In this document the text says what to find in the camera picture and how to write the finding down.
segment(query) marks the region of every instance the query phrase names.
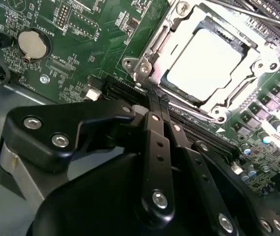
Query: black cable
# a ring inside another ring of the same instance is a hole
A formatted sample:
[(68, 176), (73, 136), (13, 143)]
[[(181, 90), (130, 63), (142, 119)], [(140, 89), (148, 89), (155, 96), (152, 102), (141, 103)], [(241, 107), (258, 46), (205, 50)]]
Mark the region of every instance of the black cable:
[(0, 88), (1, 88), (10, 81), (11, 73), (10, 73), (10, 70), (9, 70), (8, 66), (6, 65), (6, 63), (4, 62), (4, 60), (1, 57), (0, 57), (0, 66), (2, 67), (2, 69), (5, 72), (5, 79), (2, 80), (1, 83), (0, 83)]

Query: metal screw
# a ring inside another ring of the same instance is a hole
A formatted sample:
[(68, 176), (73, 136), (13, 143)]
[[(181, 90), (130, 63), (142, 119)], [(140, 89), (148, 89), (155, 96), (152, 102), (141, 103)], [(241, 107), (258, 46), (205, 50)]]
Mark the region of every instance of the metal screw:
[(128, 107), (124, 107), (124, 106), (123, 106), (122, 109), (123, 109), (125, 112), (128, 112), (128, 113), (131, 112), (130, 109), (129, 109)]
[(180, 131), (180, 127), (177, 124), (174, 125), (174, 128), (176, 129), (176, 131)]
[(149, 63), (142, 63), (140, 66), (140, 71), (144, 74), (148, 74), (151, 72), (151, 65)]
[(129, 60), (125, 61), (125, 66), (126, 66), (127, 68), (131, 68), (131, 66), (132, 66), (131, 61), (129, 61)]
[(55, 134), (52, 137), (52, 142), (55, 146), (59, 148), (65, 148), (69, 144), (69, 139), (62, 134)]
[(39, 129), (40, 127), (42, 127), (42, 122), (34, 117), (26, 118), (23, 121), (23, 124), (28, 129)]
[(260, 219), (260, 223), (269, 233), (272, 232), (271, 226), (268, 224), (267, 221), (265, 221), (264, 219)]
[(154, 120), (156, 120), (156, 121), (159, 120), (159, 118), (158, 118), (156, 115), (152, 115), (152, 118), (153, 118)]
[(180, 16), (183, 16), (183, 17), (187, 16), (190, 12), (189, 3), (186, 1), (179, 2), (177, 5), (177, 8), (176, 8), (176, 11), (177, 11), (178, 15), (180, 15)]
[(225, 229), (228, 233), (233, 232), (233, 225), (230, 220), (223, 214), (219, 214), (219, 222), (220, 225)]
[(275, 224), (276, 228), (280, 231), (280, 223), (277, 220), (273, 220), (273, 223)]
[(205, 144), (200, 144), (200, 147), (205, 151), (209, 150), (208, 147)]
[(143, 73), (148, 73), (149, 67), (147, 67), (147, 66), (145, 65), (145, 66), (141, 67), (141, 71), (142, 71)]
[(50, 78), (47, 75), (41, 75), (40, 81), (42, 84), (48, 84), (50, 82)]
[(155, 191), (152, 195), (152, 199), (155, 205), (161, 209), (165, 209), (168, 206), (168, 200), (163, 193)]

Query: motherboard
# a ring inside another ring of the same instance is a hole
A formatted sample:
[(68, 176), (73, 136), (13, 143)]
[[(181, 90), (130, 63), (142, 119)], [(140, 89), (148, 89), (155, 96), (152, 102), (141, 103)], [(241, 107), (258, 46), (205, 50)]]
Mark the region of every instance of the motherboard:
[[(280, 1), (226, 2), (280, 21)], [(56, 103), (155, 87), (191, 142), (237, 155), (256, 194), (278, 189), (279, 27), (201, 0), (0, 0), (0, 32), (12, 83)]]

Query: black plastic arm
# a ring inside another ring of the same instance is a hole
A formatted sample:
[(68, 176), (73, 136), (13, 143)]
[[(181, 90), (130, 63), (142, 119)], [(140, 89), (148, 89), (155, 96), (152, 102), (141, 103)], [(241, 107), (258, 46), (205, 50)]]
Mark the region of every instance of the black plastic arm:
[[(132, 108), (121, 100), (19, 107), (8, 113), (2, 137), (15, 154), (46, 171), (60, 172), (67, 169), (80, 149), (80, 136), (94, 135), (92, 130), (113, 121), (131, 122), (134, 117)], [(24, 124), (27, 118), (40, 120), (41, 127), (27, 128)], [(55, 134), (66, 136), (69, 144), (54, 145)]]

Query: capacitor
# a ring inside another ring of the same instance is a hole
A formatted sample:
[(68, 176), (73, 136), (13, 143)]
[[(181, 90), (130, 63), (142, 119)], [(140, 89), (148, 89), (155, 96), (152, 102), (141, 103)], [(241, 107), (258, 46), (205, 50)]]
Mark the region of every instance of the capacitor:
[(269, 144), (272, 141), (272, 137), (265, 131), (259, 132), (258, 137), (264, 144)]
[(254, 169), (253, 164), (246, 167), (246, 172), (250, 178), (257, 176), (257, 171)]
[(242, 179), (243, 182), (246, 182), (249, 180), (249, 176), (246, 174), (245, 171), (239, 174), (239, 177)]
[(242, 149), (242, 151), (245, 155), (250, 155), (252, 153), (248, 144), (241, 144), (240, 148)]
[(270, 167), (269, 167), (269, 166), (263, 166), (263, 167), (262, 167), (262, 171), (263, 171), (264, 173), (268, 173), (268, 172), (270, 171)]
[(271, 122), (271, 125), (280, 133), (280, 120), (275, 119)]

